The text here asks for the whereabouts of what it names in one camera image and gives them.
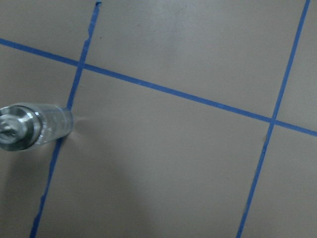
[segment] cylindrical object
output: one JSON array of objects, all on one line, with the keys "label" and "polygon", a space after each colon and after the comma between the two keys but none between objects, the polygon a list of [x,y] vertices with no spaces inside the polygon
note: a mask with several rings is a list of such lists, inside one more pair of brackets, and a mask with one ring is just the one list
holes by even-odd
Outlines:
[{"label": "cylindrical object", "polygon": [[67,108],[52,104],[16,103],[0,109],[0,147],[31,149],[66,136],[73,129]]}]

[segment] bottle body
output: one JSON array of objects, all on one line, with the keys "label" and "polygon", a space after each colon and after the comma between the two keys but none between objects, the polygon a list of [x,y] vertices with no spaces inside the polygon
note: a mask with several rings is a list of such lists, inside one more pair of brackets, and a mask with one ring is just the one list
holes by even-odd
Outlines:
[{"label": "bottle body", "polygon": [[69,134],[73,116],[53,104],[16,103],[0,109],[0,147],[26,150]]}]

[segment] gray floor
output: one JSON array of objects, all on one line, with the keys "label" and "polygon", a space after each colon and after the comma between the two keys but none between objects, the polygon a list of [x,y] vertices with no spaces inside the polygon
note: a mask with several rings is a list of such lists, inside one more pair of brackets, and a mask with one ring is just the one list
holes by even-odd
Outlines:
[{"label": "gray floor", "polygon": [[[0,2],[0,107],[66,105],[76,66],[8,41],[79,60],[94,5]],[[86,64],[120,74],[83,70],[36,237],[236,237],[304,5],[104,1]],[[242,238],[317,234],[316,22],[312,1]],[[0,151],[1,238],[29,237],[54,146]]]}]

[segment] bottle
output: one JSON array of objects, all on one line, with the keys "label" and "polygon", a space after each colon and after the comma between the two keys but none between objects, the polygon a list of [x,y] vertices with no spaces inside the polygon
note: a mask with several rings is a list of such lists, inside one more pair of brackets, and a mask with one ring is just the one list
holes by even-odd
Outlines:
[{"label": "bottle", "polygon": [[71,111],[53,104],[16,103],[0,109],[0,147],[7,151],[33,149],[72,129]]}]

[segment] blue line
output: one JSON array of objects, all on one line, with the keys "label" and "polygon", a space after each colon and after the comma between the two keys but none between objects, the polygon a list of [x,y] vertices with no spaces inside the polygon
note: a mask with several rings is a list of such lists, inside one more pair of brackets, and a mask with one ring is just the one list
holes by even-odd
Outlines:
[{"label": "blue line", "polygon": [[70,64],[70,65],[73,65],[73,66],[77,66],[77,64],[78,64],[78,62],[73,60],[73,59],[69,59],[69,58],[66,58],[66,57],[63,57],[63,56],[58,56],[58,55],[55,55],[55,54],[52,54],[52,53],[49,53],[49,52],[46,52],[46,51],[41,51],[41,50],[29,47],[29,46],[24,46],[24,45],[21,45],[19,43],[8,41],[8,40],[2,39],[2,38],[0,38],[0,44],[4,45],[4,46],[11,47],[11,48],[14,48],[14,49],[17,49],[17,50],[21,50],[21,51],[25,51],[25,52],[28,52],[28,53],[32,53],[32,54],[35,54],[35,55],[38,55],[38,56],[46,57],[46,58],[49,58],[49,59],[52,59],[52,60],[55,60],[55,61],[58,61],[58,62]]},{"label": "blue line", "polygon": [[280,108],[280,105],[281,105],[281,101],[282,101],[282,98],[283,98],[283,94],[285,92],[285,87],[286,87],[286,84],[287,84],[289,73],[291,71],[292,64],[293,64],[293,61],[294,61],[296,49],[297,49],[298,42],[299,42],[299,39],[300,39],[300,36],[301,36],[301,32],[302,32],[302,29],[303,29],[303,25],[304,25],[304,21],[305,21],[305,17],[306,17],[307,11],[308,11],[309,3],[310,3],[310,0],[306,0],[304,8],[303,8],[302,15],[301,15],[301,18],[300,18],[300,22],[298,24],[298,28],[297,28],[297,31],[296,31],[296,35],[295,35],[292,51],[291,51],[291,54],[290,54],[290,57],[289,57],[289,60],[288,60],[288,63],[287,63],[287,67],[286,67],[285,74],[284,74],[284,77],[283,77],[282,85],[281,85],[280,91],[278,93],[278,97],[277,97],[277,100],[276,100],[276,104],[275,104],[275,108],[274,108],[274,111],[273,111],[272,119],[271,119],[270,125],[269,125],[268,130],[267,130],[266,140],[265,140],[265,142],[263,144],[263,148],[262,148],[262,152],[261,152],[261,155],[260,155],[260,158],[259,158],[258,166],[257,166],[256,172],[255,172],[255,175],[254,175],[254,178],[253,178],[253,181],[252,181],[252,185],[251,185],[251,188],[250,188],[250,192],[249,192],[249,196],[248,196],[248,199],[247,199],[246,207],[245,207],[244,213],[243,213],[242,218],[241,218],[241,222],[240,222],[240,226],[239,226],[236,238],[241,238],[242,231],[244,229],[244,225],[245,225],[245,222],[246,222],[246,219],[247,219],[250,207],[251,207],[251,203],[252,203],[252,199],[253,199],[253,196],[254,196],[254,192],[255,192],[255,189],[256,189],[256,186],[257,186],[257,183],[258,183],[258,180],[259,180],[260,172],[261,172],[261,169],[262,169],[262,165],[263,165],[263,162],[264,162],[266,150],[267,150],[267,147],[268,147],[271,135],[272,135],[274,124],[276,123],[276,117],[277,117],[277,114],[278,114],[278,111],[279,111],[279,108]]},{"label": "blue line", "polygon": [[291,129],[291,130],[296,130],[296,131],[299,131],[299,132],[302,132],[302,133],[305,133],[305,134],[308,134],[308,135],[317,136],[317,131],[313,131],[313,130],[309,130],[309,129],[306,129],[306,128],[302,128],[300,126],[292,125],[292,124],[289,124],[289,123],[286,123],[286,122],[282,122],[282,121],[279,121],[279,120],[275,121],[275,125],[279,125],[279,126]]},{"label": "blue line", "polygon": [[140,85],[140,86],[143,86],[143,87],[151,88],[151,89],[158,90],[158,91],[161,91],[161,92],[164,92],[164,93],[175,95],[177,97],[185,98],[185,99],[188,99],[188,100],[191,100],[191,101],[195,101],[195,102],[206,104],[206,105],[209,105],[209,106],[212,106],[212,107],[220,108],[220,109],[223,109],[223,110],[226,110],[226,111],[229,111],[229,112],[237,113],[237,114],[249,117],[249,118],[258,119],[258,120],[265,121],[265,122],[270,122],[270,120],[271,120],[270,118],[267,118],[265,116],[261,116],[261,115],[255,114],[255,113],[251,113],[251,112],[248,112],[248,111],[245,111],[245,110],[242,110],[242,109],[234,108],[234,107],[231,107],[231,106],[228,106],[228,105],[225,105],[225,104],[222,104],[222,103],[214,102],[214,101],[211,101],[211,100],[208,100],[208,99],[205,99],[205,98],[197,97],[197,96],[194,96],[194,95],[191,95],[191,94],[188,94],[188,93],[180,92],[180,91],[177,91],[175,89],[166,88],[166,87],[154,84],[154,83],[146,82],[146,81],[143,81],[143,80],[140,80],[140,79],[137,79],[137,78],[126,76],[126,75],[123,75],[123,74],[120,74],[120,73],[116,73],[116,72],[113,72],[113,71],[110,71],[110,70],[107,70],[107,69],[99,68],[99,67],[96,67],[96,66],[93,66],[93,65],[85,64],[84,68],[87,69],[87,70],[96,72],[96,73],[101,73],[101,74],[104,74],[104,75],[107,75],[107,76],[110,76],[110,77],[114,77],[114,78],[117,78],[117,79],[120,79],[120,80],[123,80],[123,81],[134,83],[134,84],[137,84],[137,85]]},{"label": "blue line", "polygon": [[[68,102],[67,102],[67,108],[69,110],[71,110],[71,108],[72,108],[73,101],[74,101],[74,96],[75,96],[75,93],[76,93],[76,89],[78,87],[78,83],[80,81],[80,76],[81,76],[81,73],[83,71],[83,65],[85,63],[86,56],[87,56],[88,49],[89,49],[89,45],[90,45],[90,42],[91,42],[91,38],[92,38],[92,35],[93,35],[93,32],[94,32],[96,20],[97,20],[98,13],[99,13],[99,5],[100,4],[101,4],[101,2],[97,2],[96,3],[94,11],[93,11],[92,18],[91,18],[91,22],[90,22],[90,25],[89,25],[89,28],[88,28],[89,37],[84,43],[84,47],[83,47],[83,50],[82,50],[82,53],[81,53],[81,57],[80,57],[80,60],[79,60],[79,63],[78,63],[78,67],[77,67],[77,71],[76,71],[76,74],[75,74],[75,78],[74,78],[74,81],[73,81],[73,86],[71,88],[71,91],[70,91],[70,94],[69,94],[69,98],[68,98]],[[38,214],[36,215],[36,217],[34,219],[33,226],[32,226],[31,233],[30,233],[30,238],[35,238],[36,237],[36,234],[37,234],[37,231],[38,231],[38,228],[39,228],[39,223],[40,223],[41,216],[42,216],[42,212],[43,212],[43,208],[44,208],[44,205],[45,205],[46,197],[47,197],[47,194],[49,192],[50,183],[51,183],[51,180],[52,180],[52,177],[53,177],[54,168],[55,168],[55,165],[56,165],[56,162],[57,162],[57,158],[58,158],[58,154],[59,154],[62,142],[63,142],[63,138],[58,139],[57,142],[56,142],[56,146],[54,148],[53,155],[52,155],[52,160],[51,160],[51,163],[50,163],[50,171],[49,171],[49,177],[48,177],[47,185],[46,185],[46,188],[45,188],[45,192],[44,192],[43,196],[41,197],[41,203],[40,203],[39,212],[38,212]]]}]

